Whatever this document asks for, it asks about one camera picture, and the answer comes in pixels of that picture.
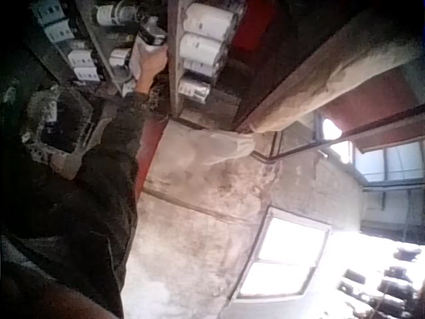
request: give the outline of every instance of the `hand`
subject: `hand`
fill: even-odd
[[[149,93],[155,75],[160,73],[167,65],[167,45],[149,52],[139,45],[140,53],[140,77],[137,80],[136,91],[140,93]]]

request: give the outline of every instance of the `window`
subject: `window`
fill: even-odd
[[[317,266],[328,230],[323,223],[269,208],[238,298],[263,300],[302,295]]]
[[[341,134],[342,131],[331,120],[325,119],[323,121],[323,138],[325,140],[336,140]],[[344,164],[353,162],[353,145],[350,141],[333,144],[331,149],[339,155]]]

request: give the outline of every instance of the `red panel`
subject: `red panel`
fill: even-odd
[[[400,68],[395,68],[366,81],[336,98],[319,111],[343,132],[376,122],[419,105]],[[355,141],[361,152],[424,135],[419,125],[389,130],[379,135]]]
[[[272,0],[248,0],[245,16],[233,38],[232,51],[242,56],[255,51],[275,14],[276,6]]]
[[[139,201],[140,193],[143,190],[147,172],[151,166],[152,159],[157,150],[159,141],[162,138],[164,129],[168,124],[168,120],[147,118],[143,125],[143,132],[140,138],[140,149],[137,153],[137,162],[139,163],[139,171],[135,180],[135,198]]]

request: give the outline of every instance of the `worker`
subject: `worker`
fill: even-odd
[[[166,46],[141,52],[136,100],[166,63]],[[119,109],[72,181],[2,146],[2,318],[124,317],[120,292],[137,225],[136,107]]]

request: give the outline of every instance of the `window frame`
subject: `window frame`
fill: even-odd
[[[312,228],[316,228],[316,229],[320,229],[322,231],[325,231],[325,236],[323,239],[323,243],[321,246],[321,249],[319,251],[319,254],[317,255],[316,261],[315,261],[315,266],[312,266],[309,274],[307,275],[307,278],[305,279],[303,286],[301,288],[301,290],[297,293],[293,293],[293,294],[277,294],[277,295],[255,295],[255,296],[247,296],[247,295],[242,295],[240,293],[240,289],[242,288],[242,285],[245,282],[246,277],[248,276],[248,273],[250,272],[251,266],[254,263],[257,262],[264,262],[262,259],[259,258],[259,254],[262,248],[262,245],[264,243],[264,240],[266,238],[270,223],[272,222],[273,218],[277,218],[277,219],[281,219],[284,221],[289,221],[290,223],[295,223],[298,225],[303,225],[306,227],[312,227]],[[274,206],[268,206],[267,208],[267,212],[265,214],[265,217],[263,219],[263,222],[260,226],[260,229],[258,231],[258,235],[256,237],[256,240],[254,242],[254,248],[252,249],[252,252],[250,254],[250,258],[245,266],[245,269],[242,272],[242,275],[238,281],[238,284],[236,286],[236,289],[234,291],[233,297],[232,297],[232,301],[234,302],[241,302],[241,303],[245,303],[245,302],[275,302],[275,301],[286,301],[286,300],[293,300],[293,299],[297,299],[297,298],[301,298],[302,296],[305,295],[307,288],[311,282],[311,279],[313,278],[313,275],[319,265],[319,262],[321,260],[321,257],[323,255],[323,251],[325,249],[328,237],[329,237],[329,233],[331,230],[331,226],[326,224],[326,223],[322,223],[320,221],[316,221],[313,219],[309,219],[307,217],[301,216],[301,215],[297,215],[294,213],[289,213],[287,211],[284,211],[283,209],[279,209],[277,207]],[[272,262],[273,264],[283,264],[281,262]]]

